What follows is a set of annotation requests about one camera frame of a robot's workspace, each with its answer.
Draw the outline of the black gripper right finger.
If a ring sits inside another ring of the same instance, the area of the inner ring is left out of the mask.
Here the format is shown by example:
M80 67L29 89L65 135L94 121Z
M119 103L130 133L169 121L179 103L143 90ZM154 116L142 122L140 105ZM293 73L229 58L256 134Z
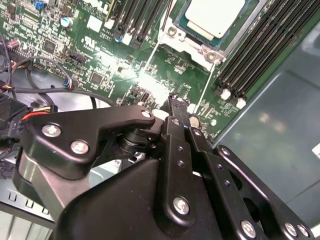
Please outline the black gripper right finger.
M204 186L224 240L313 240L311 229L228 147L212 149L178 100L192 166Z

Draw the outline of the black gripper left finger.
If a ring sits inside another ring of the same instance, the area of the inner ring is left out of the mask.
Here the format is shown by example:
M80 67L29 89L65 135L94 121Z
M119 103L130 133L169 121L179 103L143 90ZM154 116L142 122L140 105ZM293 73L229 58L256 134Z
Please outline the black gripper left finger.
M55 223L89 189L89 173L104 163L145 153L158 163L155 218L159 225L191 227L197 216L192 142L197 129L184 101L172 93L165 118L141 105L35 115L26 120L16 162L18 190L44 206Z

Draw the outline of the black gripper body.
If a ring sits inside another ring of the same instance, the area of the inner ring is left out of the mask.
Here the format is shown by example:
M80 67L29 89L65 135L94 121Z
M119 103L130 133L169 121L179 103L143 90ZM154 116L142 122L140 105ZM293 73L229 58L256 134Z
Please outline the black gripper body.
M154 219L159 161L140 161L76 197L55 240L169 240Z

